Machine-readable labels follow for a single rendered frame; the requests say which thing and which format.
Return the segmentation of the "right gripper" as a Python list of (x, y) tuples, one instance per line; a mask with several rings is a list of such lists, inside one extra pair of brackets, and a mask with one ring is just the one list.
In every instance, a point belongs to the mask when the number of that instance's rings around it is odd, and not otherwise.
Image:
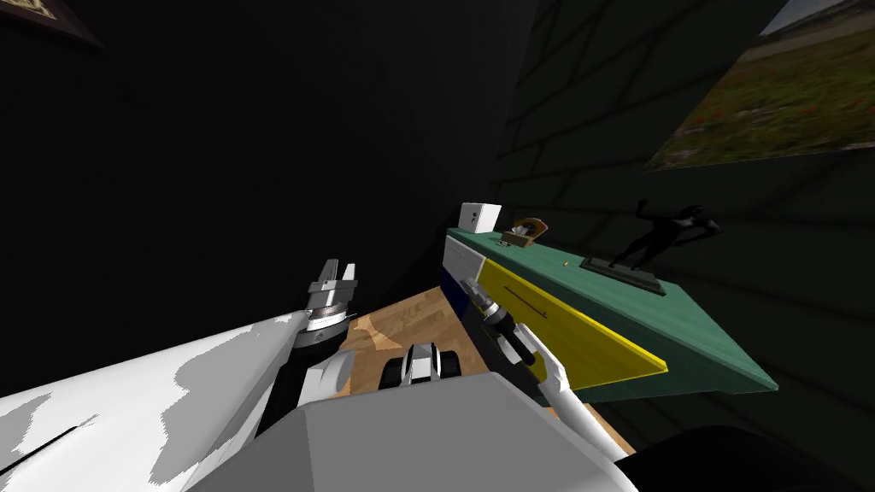
[(495, 302), (491, 300), (491, 297), (488, 295), (485, 289), (473, 278), (464, 278), (461, 281), (461, 287), (471, 298), (473, 304), (482, 313), (494, 313), (496, 311)]

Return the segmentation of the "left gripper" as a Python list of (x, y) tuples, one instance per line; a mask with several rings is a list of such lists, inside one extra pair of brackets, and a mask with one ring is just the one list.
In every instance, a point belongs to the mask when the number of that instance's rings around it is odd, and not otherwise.
[(314, 311), (337, 304), (349, 304), (357, 286), (356, 264), (349, 263), (343, 276), (337, 280), (339, 259), (329, 259), (323, 266), (318, 281), (309, 284), (306, 310)]

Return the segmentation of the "white drawer front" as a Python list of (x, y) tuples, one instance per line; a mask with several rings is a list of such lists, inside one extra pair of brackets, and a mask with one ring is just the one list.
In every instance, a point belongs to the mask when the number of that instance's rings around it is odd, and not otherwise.
[(468, 278), (478, 280), (485, 257), (457, 239), (447, 235), (443, 252), (443, 268), (458, 284)]

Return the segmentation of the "white box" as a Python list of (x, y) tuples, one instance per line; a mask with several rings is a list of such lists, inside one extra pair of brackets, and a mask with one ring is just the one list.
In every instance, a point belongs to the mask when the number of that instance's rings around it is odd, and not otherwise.
[(502, 206), (490, 203), (464, 202), (461, 205), (458, 226), (471, 233), (494, 231)]

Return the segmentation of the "brown tissue holder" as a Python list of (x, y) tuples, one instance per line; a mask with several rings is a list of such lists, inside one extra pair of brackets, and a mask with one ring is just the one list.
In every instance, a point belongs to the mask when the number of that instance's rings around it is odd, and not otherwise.
[(526, 248), (534, 244), (535, 240), (543, 235), (549, 227), (538, 218), (524, 218), (517, 220), (511, 229), (505, 231), (499, 244), (503, 247), (517, 246)]

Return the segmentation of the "yellow drawer front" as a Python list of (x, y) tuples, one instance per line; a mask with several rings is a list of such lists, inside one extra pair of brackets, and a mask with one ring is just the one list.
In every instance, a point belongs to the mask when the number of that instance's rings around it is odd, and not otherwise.
[[(495, 261), (485, 260), (477, 281), (516, 322), (527, 325), (566, 368), (572, 390), (586, 390), (667, 371), (664, 360)], [(546, 311), (548, 319), (519, 302), (503, 288), (504, 285), (538, 310)]]

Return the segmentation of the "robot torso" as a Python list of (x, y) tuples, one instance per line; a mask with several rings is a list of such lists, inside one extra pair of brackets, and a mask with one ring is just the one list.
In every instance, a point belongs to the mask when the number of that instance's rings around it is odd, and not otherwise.
[(309, 368), (295, 408), (187, 492), (627, 492), (594, 447), (502, 376), (349, 396)]

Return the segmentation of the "green-topped cabinet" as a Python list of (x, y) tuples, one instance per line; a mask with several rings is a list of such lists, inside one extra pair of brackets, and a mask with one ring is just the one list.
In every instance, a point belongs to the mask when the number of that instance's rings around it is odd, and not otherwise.
[[(448, 229), (449, 235), (594, 321), (664, 360), (646, 378), (573, 390), (585, 403), (720, 391), (773, 391), (776, 383), (676, 284), (658, 296), (580, 267), (579, 256), (541, 244), (503, 247), (496, 232)], [(442, 286), (458, 317), (476, 313), (443, 269)]]

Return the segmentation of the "black figure statue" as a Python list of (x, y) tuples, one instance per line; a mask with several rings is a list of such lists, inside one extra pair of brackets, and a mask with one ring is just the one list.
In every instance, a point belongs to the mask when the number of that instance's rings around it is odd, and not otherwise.
[(644, 211), (649, 201), (637, 203), (635, 216), (651, 224), (651, 231), (634, 240), (611, 261), (588, 257), (580, 267), (623, 284), (646, 290), (658, 296), (666, 294), (660, 281), (643, 269), (658, 255), (670, 248), (678, 248), (722, 233), (720, 225), (707, 218), (700, 205), (688, 206), (673, 215), (649, 214)]

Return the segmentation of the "landscape wall picture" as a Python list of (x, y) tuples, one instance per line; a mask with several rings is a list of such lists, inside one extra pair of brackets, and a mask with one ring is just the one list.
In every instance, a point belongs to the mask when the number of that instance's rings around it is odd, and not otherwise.
[(875, 147), (875, 0), (787, 0), (650, 171)]

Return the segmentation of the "dark framed wall picture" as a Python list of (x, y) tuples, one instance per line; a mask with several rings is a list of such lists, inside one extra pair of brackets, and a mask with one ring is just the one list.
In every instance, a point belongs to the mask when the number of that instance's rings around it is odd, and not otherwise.
[(103, 49), (70, 8), (68, 0), (0, 0), (0, 14), (90, 48)]

